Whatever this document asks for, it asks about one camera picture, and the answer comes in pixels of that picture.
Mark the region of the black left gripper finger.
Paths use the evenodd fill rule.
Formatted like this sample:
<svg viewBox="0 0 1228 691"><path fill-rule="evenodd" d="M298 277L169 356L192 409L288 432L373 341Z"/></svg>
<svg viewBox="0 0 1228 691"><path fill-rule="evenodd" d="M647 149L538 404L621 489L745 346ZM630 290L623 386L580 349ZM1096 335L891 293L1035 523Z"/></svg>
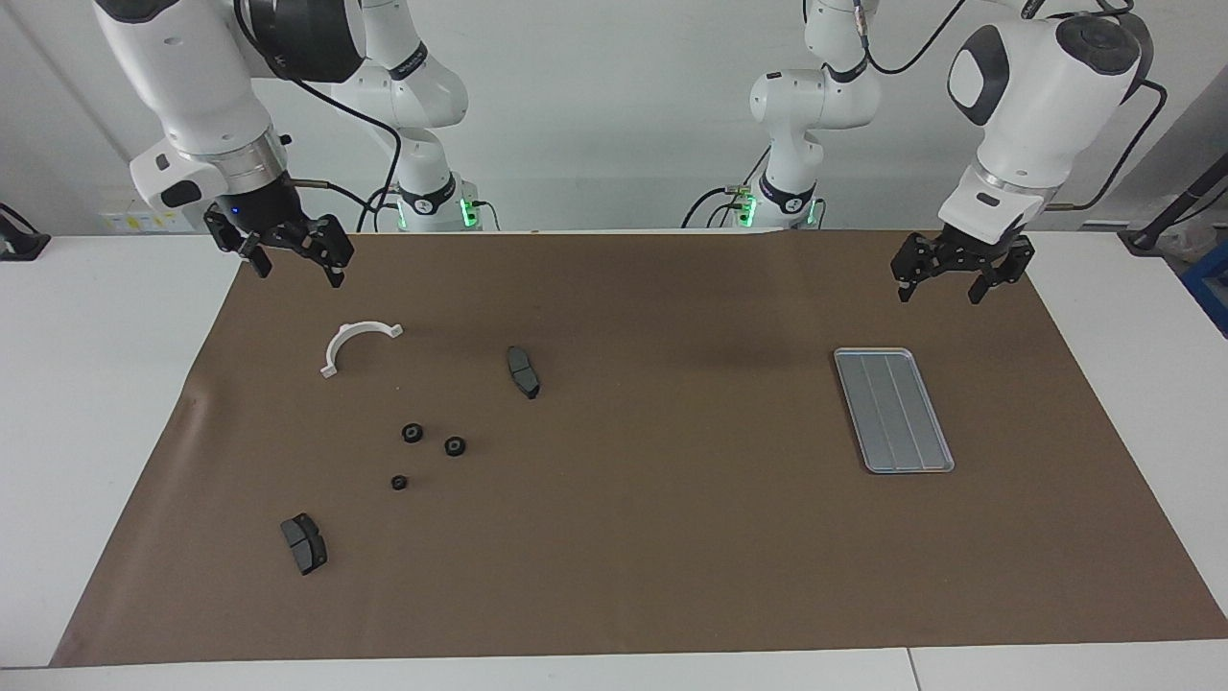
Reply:
<svg viewBox="0 0 1228 691"><path fill-rule="evenodd" d="M995 259L995 261L985 257L979 257L979 275L968 292L970 302L974 306L979 306L992 288L1000 287L1002 284L1018 284L1018 280L1025 275L1027 266L1029 266L1034 253L1035 249L1029 237L1017 237L1017 239L1009 242L1007 253Z"/></svg>
<svg viewBox="0 0 1228 691"><path fill-rule="evenodd" d="M933 241L922 234L909 234L890 261L898 284L898 298L907 303L919 284L933 275L935 266L937 266L937 254Z"/></svg>

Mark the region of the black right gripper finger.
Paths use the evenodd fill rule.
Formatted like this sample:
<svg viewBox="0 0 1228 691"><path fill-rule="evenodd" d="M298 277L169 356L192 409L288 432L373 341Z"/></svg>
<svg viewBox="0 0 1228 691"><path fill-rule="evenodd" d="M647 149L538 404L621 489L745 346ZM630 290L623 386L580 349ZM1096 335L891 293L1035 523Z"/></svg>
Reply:
<svg viewBox="0 0 1228 691"><path fill-rule="evenodd" d="M324 269L332 288L341 288L345 268L354 255L354 245L336 216L325 215L307 222L307 257Z"/></svg>
<svg viewBox="0 0 1228 691"><path fill-rule="evenodd" d="M258 233L241 232L219 206L209 206L205 210L203 223L206 225L220 252L235 253L242 261L249 263L259 279L266 279L271 272L271 260L266 257Z"/></svg>

